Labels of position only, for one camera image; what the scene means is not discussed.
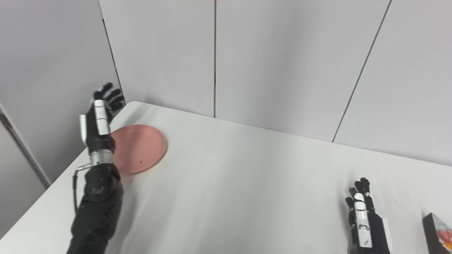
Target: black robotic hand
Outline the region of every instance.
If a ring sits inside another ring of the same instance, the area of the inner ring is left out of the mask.
[[[386,237],[383,219],[375,213],[369,180],[361,178],[349,191],[352,197],[345,199],[350,208],[348,222],[353,243],[349,254],[390,254],[390,239]]]
[[[79,208],[76,204],[74,174],[75,219],[72,240],[67,254],[103,254],[113,237],[122,206],[123,188],[118,169],[113,164],[115,143],[110,136],[109,124],[123,107],[124,97],[119,89],[108,83],[94,93],[86,115],[80,116],[82,140],[88,147],[91,163],[85,175],[84,195]]]
[[[109,124],[124,106],[124,96],[120,89],[114,89],[112,83],[105,84],[100,91],[94,92],[93,100],[86,115],[80,115],[80,130],[88,153],[99,149],[114,152],[114,140],[110,137]]]

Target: white table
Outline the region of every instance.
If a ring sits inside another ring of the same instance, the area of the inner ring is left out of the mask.
[[[429,212],[452,226],[448,166],[139,102],[112,128],[131,124],[160,129],[169,147],[152,169],[123,176],[109,254],[346,253],[344,199],[361,176],[389,221],[395,254],[427,253]],[[87,162],[84,151],[0,240],[0,253],[66,252],[71,176]],[[80,177],[79,197],[83,186]]]

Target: white wall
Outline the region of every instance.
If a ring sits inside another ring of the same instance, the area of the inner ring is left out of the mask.
[[[118,86],[96,0],[0,1],[0,102],[50,180],[83,150],[78,114]]]
[[[0,238],[2,238],[45,189],[1,123],[0,141]]]
[[[452,165],[451,10],[392,2],[336,142]]]
[[[217,2],[217,117],[333,140],[389,0]]]
[[[213,116],[214,1],[100,4],[127,102]]]

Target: pink plate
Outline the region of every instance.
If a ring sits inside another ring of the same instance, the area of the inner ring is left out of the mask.
[[[136,124],[112,132],[113,161],[121,174],[137,174],[155,165],[166,148],[165,136],[154,127]]]

